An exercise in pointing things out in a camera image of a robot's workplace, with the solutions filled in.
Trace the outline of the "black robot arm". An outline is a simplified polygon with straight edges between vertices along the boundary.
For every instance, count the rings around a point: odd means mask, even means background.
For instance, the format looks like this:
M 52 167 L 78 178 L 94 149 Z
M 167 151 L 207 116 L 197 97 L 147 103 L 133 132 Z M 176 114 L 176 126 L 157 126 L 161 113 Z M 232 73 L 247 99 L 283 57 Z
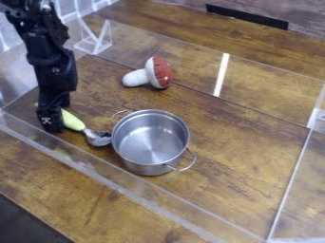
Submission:
M 0 12 L 12 24 L 26 48 L 26 61 L 37 77 L 37 120 L 49 133 L 64 130 L 62 109 L 77 87 L 73 51 L 62 45 L 68 27 L 50 0 L 0 0 Z

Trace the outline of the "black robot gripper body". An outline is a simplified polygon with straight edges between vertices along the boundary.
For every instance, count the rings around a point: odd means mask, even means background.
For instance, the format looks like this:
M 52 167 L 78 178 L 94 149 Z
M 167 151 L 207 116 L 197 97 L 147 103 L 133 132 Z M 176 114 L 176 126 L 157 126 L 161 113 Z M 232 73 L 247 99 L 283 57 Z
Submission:
M 56 45 L 45 31 L 28 33 L 25 44 L 37 77 L 38 104 L 45 108 L 68 107 L 69 93 L 77 86 L 73 52 Z

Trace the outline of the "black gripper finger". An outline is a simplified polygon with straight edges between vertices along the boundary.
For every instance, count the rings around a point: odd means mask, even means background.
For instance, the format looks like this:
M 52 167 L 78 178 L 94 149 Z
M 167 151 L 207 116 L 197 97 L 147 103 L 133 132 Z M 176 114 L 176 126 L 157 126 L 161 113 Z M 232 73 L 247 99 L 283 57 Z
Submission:
M 64 130 L 62 125 L 62 112 L 58 104 L 37 105 L 37 120 L 42 129 L 48 133 L 61 133 Z

